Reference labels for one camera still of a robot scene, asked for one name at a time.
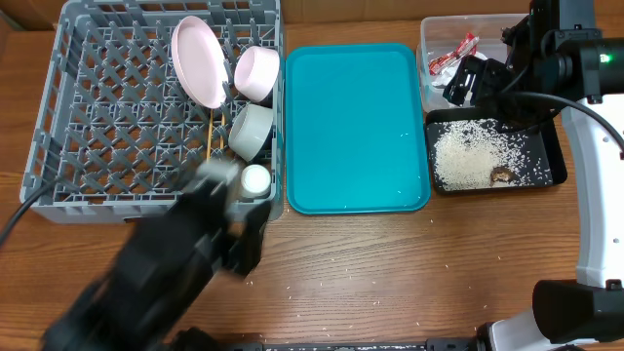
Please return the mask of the white rice pile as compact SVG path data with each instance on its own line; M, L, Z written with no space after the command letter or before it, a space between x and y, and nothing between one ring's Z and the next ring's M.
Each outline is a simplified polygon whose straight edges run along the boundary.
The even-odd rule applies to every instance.
M540 133L501 133L496 120L477 119L432 123L427 136L435 186L442 192L554 184ZM515 179L491 187L496 167L508 168Z

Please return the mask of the short-looking wooden chopstick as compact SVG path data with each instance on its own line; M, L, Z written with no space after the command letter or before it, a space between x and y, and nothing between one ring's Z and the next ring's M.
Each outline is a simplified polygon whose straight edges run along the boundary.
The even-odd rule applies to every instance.
M213 131L214 131L214 111L211 109L210 116L209 116L209 123L208 123L207 154L206 154L207 160L210 160L212 157Z

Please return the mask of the grey bowl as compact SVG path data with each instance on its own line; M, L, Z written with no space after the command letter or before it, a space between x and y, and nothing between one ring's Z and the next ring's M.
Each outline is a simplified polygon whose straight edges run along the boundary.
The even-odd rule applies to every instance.
M229 147L250 162L261 150L273 125L273 110L247 104L234 118L228 138Z

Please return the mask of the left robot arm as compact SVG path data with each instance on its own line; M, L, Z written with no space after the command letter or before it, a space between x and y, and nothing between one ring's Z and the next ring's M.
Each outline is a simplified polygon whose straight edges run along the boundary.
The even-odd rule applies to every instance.
M46 330L43 349L220 349L197 328L165 338L218 270L245 277L259 264L271 204L254 207L236 236L225 214L229 192L207 180L164 214L141 219L111 269Z

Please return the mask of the white paper cup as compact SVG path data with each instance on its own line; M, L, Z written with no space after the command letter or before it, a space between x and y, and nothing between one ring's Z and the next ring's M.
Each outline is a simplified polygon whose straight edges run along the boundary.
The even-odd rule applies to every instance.
M249 165L241 173L241 195L254 199L266 195L271 187L271 174L260 165Z

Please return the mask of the brown food scrap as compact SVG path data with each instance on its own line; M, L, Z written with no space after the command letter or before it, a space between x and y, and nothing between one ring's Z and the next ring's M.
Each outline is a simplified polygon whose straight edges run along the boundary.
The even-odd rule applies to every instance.
M491 171L489 176L490 186L494 187L498 184L510 183L515 177L515 174L508 168L496 167Z

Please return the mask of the large pink plate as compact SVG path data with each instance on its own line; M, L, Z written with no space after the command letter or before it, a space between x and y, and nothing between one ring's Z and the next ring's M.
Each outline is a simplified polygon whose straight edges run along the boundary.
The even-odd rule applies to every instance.
M181 87L197 104L216 109L225 102L225 57L214 32L203 20L188 16L175 27L172 60Z

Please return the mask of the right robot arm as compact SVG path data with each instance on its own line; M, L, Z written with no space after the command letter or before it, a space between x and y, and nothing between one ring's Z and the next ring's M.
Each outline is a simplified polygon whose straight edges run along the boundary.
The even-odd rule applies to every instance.
M481 326L472 350L572 350L623 336L623 42L590 1L534 1L505 28L506 62L464 58L444 91L509 128L560 117L576 173L580 247L572 280L537 283L528 311Z

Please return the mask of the long wooden chopstick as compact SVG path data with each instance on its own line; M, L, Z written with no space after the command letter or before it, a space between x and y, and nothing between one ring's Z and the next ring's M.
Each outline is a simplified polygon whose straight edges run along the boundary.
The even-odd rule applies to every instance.
M227 145L227 120L224 113L221 113L221 121L219 126L219 148L224 149Z

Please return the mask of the red snack wrapper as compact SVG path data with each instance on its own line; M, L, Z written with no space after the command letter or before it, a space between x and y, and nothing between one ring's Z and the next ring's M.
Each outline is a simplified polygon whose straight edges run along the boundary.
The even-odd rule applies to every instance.
M466 56L476 54L479 42L479 36L476 36L471 32L467 32L465 38L453 51L444 54L438 58L432 59L429 62L429 73L431 75L439 75L444 69L450 67L455 62L463 59Z

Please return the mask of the white napkin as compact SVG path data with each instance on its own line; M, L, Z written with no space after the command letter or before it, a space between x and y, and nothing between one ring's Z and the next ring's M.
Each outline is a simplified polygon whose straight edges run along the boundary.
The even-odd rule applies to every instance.
M435 52L431 51L431 52L427 52L427 54L429 56L432 56L435 54ZM488 59L488 57L482 54L481 52L476 52L474 56L483 60ZM460 61L458 60L454 64L452 64L450 67L445 68L440 74L431 75L428 85L433 86L434 89L443 89L449 83L449 81L454 76L454 74L456 73L459 64L460 64Z

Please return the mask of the pink bowl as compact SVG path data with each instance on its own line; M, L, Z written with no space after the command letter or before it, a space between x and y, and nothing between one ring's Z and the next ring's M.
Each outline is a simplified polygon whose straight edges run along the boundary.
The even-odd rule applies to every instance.
M280 56L275 50L252 46L238 60L234 85L237 91L254 102L267 98L280 70Z

